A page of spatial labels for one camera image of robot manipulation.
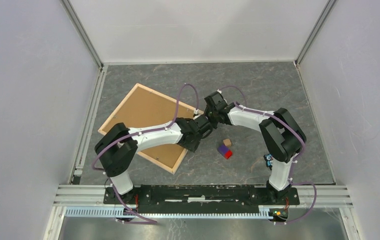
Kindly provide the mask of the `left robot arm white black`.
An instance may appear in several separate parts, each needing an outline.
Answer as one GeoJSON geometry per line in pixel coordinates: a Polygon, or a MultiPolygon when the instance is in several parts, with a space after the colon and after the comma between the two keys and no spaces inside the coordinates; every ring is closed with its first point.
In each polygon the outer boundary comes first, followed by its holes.
{"type": "Polygon", "coordinates": [[[128,167],[136,153],[161,145],[179,145],[195,152],[200,141],[214,127],[205,115],[194,118],[177,117],[164,124],[149,127],[126,127],[117,123],[94,147],[96,159],[116,189],[116,197],[123,204],[134,200],[134,185],[128,167]]]}

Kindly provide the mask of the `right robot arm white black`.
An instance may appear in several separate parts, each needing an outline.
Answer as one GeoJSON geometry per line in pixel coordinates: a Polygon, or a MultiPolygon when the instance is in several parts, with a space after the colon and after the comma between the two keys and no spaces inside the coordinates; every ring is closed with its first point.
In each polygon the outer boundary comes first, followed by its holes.
{"type": "Polygon", "coordinates": [[[205,114],[213,126],[219,123],[241,126],[262,134],[266,147],[273,157],[271,175],[267,181],[266,196],[273,204],[281,203],[287,196],[292,164],[306,146],[306,136],[285,108],[264,111],[246,107],[236,102],[227,103],[218,91],[205,97],[205,114]]]}

